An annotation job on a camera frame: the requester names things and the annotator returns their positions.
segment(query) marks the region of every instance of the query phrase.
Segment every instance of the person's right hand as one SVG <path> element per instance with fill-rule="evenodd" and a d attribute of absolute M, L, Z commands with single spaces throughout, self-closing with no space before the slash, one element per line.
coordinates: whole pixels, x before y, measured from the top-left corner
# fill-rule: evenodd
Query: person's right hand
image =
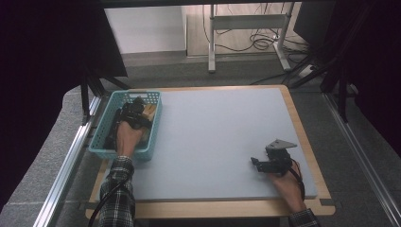
<path fill-rule="evenodd" d="M 298 166 L 298 162 L 292 162 L 292 169 L 294 169 L 299 176 L 302 176 Z M 298 182 L 292 173 L 288 171 L 282 177 L 277 176 L 274 173 L 268 173 L 268 176 L 276 190 L 286 201 L 291 213 L 300 212 L 306 209 L 306 205 L 302 200 L 300 186 L 298 185 Z"/>

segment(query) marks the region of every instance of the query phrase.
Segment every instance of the black curtain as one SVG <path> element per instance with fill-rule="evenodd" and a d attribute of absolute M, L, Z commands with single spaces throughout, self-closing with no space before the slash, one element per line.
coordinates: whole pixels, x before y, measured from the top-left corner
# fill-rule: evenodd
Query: black curtain
<path fill-rule="evenodd" d="M 0 27 L 2 207 L 56 122 L 64 94 L 88 73 L 127 73 L 98 1 L 1 1 Z"/>

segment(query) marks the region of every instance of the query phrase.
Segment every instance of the hand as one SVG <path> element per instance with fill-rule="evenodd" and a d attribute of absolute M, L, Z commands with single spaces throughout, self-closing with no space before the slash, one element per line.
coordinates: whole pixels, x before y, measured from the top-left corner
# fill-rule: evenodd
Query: hand
<path fill-rule="evenodd" d="M 292 169 L 294 169 L 299 176 L 302 176 L 298 166 L 298 162 L 292 162 Z M 286 201 L 291 213 L 300 212 L 306 209 L 306 205 L 301 197 L 300 186 L 298 185 L 298 182 L 292 173 L 288 171 L 282 177 L 279 177 L 273 173 L 268 173 L 268 176 L 271 179 L 274 187 Z"/>
<path fill-rule="evenodd" d="M 135 130 L 130 124 L 123 121 L 119 124 L 117 130 L 117 155 L 132 157 L 135 146 L 141 140 L 146 128 Z"/>

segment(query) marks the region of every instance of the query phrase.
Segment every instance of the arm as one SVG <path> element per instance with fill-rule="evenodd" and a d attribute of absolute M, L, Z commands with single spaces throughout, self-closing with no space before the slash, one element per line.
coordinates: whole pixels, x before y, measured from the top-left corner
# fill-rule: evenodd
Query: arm
<path fill-rule="evenodd" d="M 133 175 L 131 157 L 143 132 L 144 129 L 133 130 L 127 122 L 122 122 L 118 127 L 117 158 L 113 160 L 110 174 L 101 186 L 100 198 L 105 197 L 119 183 L 126 182 L 113 193 L 101 208 L 99 226 L 133 226 L 135 200 L 131 185 Z"/>
<path fill-rule="evenodd" d="M 299 176 L 302 176 L 298 163 L 293 162 L 292 169 L 294 169 Z M 312 210 L 306 209 L 298 182 L 290 172 L 287 172 L 286 175 L 282 177 L 275 174 L 268 174 L 268 176 L 289 208 L 291 215 L 288 217 L 288 222 L 290 226 L 321 226 Z"/>

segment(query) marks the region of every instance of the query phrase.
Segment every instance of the person's left hand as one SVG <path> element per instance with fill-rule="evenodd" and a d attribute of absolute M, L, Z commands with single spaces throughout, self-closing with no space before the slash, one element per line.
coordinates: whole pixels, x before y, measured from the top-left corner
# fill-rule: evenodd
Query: person's left hand
<path fill-rule="evenodd" d="M 132 157 L 135 146 L 141 140 L 145 130 L 145 127 L 135 130 L 128 122 L 121 122 L 117 130 L 117 155 Z"/>

